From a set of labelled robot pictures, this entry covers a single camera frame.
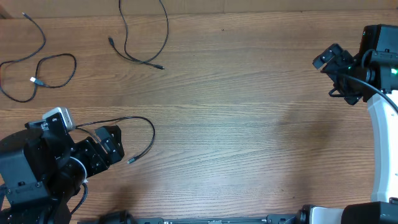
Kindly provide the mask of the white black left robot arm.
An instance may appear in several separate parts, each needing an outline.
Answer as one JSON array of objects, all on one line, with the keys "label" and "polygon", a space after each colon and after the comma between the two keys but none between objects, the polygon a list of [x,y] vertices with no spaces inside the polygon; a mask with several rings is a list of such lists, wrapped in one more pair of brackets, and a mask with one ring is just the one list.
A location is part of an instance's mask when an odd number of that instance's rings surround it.
[{"label": "white black left robot arm", "polygon": [[68,201],[84,181],[124,157],[118,126],[96,129],[100,142],[74,142],[63,128],[29,128],[1,141],[1,223],[69,223]]}]

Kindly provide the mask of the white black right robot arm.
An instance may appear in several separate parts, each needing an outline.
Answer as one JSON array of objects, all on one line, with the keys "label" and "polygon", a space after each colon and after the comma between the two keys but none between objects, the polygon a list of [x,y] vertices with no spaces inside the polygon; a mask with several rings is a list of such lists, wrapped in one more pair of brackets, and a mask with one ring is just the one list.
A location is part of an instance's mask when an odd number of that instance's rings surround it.
[{"label": "white black right robot arm", "polygon": [[304,205],[290,222],[397,223],[397,27],[366,26],[356,55],[332,44],[313,66],[333,81],[331,97],[367,104],[374,135],[373,191],[370,202],[345,208]]}]

